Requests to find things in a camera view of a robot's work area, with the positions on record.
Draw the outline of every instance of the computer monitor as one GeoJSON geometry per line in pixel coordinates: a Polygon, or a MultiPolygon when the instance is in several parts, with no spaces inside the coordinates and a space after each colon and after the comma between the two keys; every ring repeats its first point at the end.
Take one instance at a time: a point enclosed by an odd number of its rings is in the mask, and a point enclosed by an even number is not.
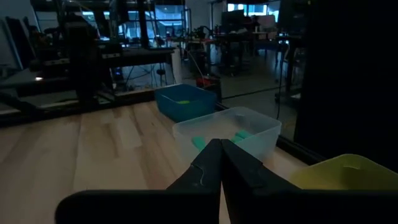
{"type": "Polygon", "coordinates": [[[221,15],[221,23],[224,32],[239,30],[243,27],[244,10],[236,10],[231,12],[223,12],[221,15]]]}

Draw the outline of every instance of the blue plastic bin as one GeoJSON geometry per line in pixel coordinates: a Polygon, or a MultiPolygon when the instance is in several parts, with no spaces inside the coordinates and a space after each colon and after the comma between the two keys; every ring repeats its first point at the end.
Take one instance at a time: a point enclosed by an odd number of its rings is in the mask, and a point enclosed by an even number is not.
{"type": "Polygon", "coordinates": [[[186,84],[155,90],[155,99],[159,111],[176,123],[214,113],[216,104],[215,93],[186,84]]]}

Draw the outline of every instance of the wood grain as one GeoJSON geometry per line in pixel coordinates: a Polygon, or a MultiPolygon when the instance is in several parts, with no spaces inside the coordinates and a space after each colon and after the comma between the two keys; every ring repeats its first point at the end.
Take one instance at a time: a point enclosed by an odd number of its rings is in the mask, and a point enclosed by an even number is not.
{"type": "MultiPolygon", "coordinates": [[[[0,223],[53,223],[81,190],[165,189],[189,166],[173,125],[149,102],[0,129],[0,223]]],[[[305,166],[278,148],[264,165],[286,179],[305,166]]]]}

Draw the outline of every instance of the green object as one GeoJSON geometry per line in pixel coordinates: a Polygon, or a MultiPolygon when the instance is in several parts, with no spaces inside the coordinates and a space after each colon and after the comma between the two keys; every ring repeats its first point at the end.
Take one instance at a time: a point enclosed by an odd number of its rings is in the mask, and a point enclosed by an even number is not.
{"type": "Polygon", "coordinates": [[[189,104],[190,101],[189,100],[182,100],[182,101],[178,101],[178,104],[189,104]]]}
{"type": "Polygon", "coordinates": [[[248,132],[245,131],[245,130],[240,130],[240,131],[238,131],[238,132],[235,134],[235,136],[239,136],[239,137],[241,137],[242,139],[246,139],[246,138],[248,138],[248,137],[251,137],[252,134],[248,133],[248,132]]]}
{"type": "Polygon", "coordinates": [[[193,137],[192,138],[192,144],[197,149],[199,149],[199,152],[204,150],[204,148],[206,147],[206,142],[205,142],[205,138],[204,137],[193,137]]]}
{"type": "Polygon", "coordinates": [[[354,154],[344,154],[301,169],[290,178],[301,189],[398,190],[398,174],[354,154]]]}
{"type": "Polygon", "coordinates": [[[234,136],[232,139],[231,139],[231,142],[233,142],[233,143],[238,143],[238,142],[240,142],[240,141],[242,141],[243,140],[243,138],[241,138],[241,137],[239,137],[239,136],[234,136]]]}

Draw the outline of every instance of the green sponge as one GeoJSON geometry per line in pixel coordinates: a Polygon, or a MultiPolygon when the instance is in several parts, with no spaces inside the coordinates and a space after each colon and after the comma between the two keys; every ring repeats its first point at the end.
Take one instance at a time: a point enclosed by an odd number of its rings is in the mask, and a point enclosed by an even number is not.
{"type": "Polygon", "coordinates": [[[204,137],[193,137],[191,139],[191,142],[197,149],[199,149],[199,152],[204,150],[204,148],[206,147],[206,142],[204,137]]]}
{"type": "Polygon", "coordinates": [[[189,104],[190,101],[189,100],[183,100],[183,101],[178,101],[178,104],[189,104]]]}
{"type": "Polygon", "coordinates": [[[241,138],[241,137],[239,137],[239,136],[234,136],[232,139],[231,139],[231,142],[233,142],[233,143],[238,143],[238,142],[240,142],[240,141],[242,141],[243,140],[243,138],[241,138]]]}
{"type": "Polygon", "coordinates": [[[238,132],[235,134],[235,136],[241,137],[242,139],[246,139],[246,138],[248,138],[248,137],[251,137],[252,134],[248,133],[248,132],[245,131],[245,130],[240,130],[240,131],[238,131],[238,132]]]}

